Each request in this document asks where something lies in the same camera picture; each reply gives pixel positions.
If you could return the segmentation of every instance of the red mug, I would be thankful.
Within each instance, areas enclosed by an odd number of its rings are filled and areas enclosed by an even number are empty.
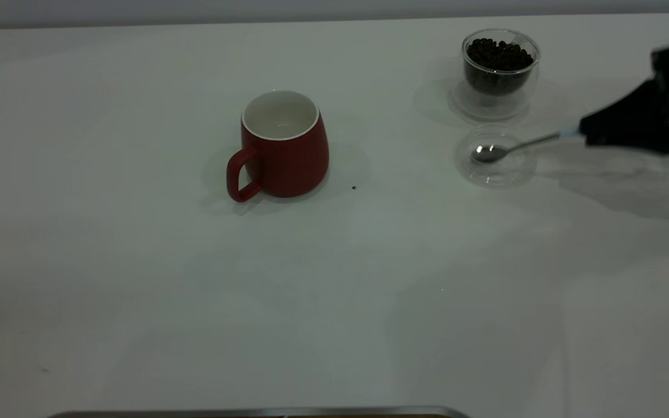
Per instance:
[[[239,190],[242,166],[251,182]],[[299,196],[319,185],[328,166],[319,107],[302,93],[273,90],[253,98],[242,112],[242,149],[226,165],[226,189],[236,201],[247,201],[261,190]]]

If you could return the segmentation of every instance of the clear glass bowl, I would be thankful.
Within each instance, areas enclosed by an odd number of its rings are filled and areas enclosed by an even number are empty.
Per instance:
[[[469,45],[476,39],[520,45],[533,58],[533,63],[516,71],[498,71],[475,63],[468,56]],[[527,35],[509,29],[485,29],[474,32],[462,45],[463,66],[459,84],[452,95],[462,111],[478,119],[504,119],[523,110],[536,90],[541,50]]]
[[[454,154],[456,167],[469,182],[484,188],[512,188],[528,182],[536,169],[536,154],[532,147],[507,154],[493,164],[472,160],[472,151],[478,146],[512,148],[520,140],[501,124],[481,125],[466,135]]]

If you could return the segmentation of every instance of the table surface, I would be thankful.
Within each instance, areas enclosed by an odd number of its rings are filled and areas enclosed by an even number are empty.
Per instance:
[[[0,31],[0,417],[442,405],[669,416],[669,158],[467,182],[463,37],[531,35],[530,138],[650,76],[669,14]],[[239,113],[318,102],[329,174],[236,204]]]

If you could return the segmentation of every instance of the metal spoon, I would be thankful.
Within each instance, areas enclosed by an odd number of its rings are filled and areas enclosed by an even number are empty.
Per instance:
[[[576,128],[567,129],[542,136],[541,138],[529,140],[528,142],[519,143],[512,148],[503,148],[502,146],[494,145],[493,143],[490,145],[480,145],[474,151],[472,151],[470,158],[472,158],[472,161],[479,164],[493,164],[505,158],[507,154],[520,150],[521,148],[525,148],[526,146],[536,145],[537,143],[547,142],[548,140],[555,140],[564,138],[566,136],[576,135],[577,133],[578,130]]]

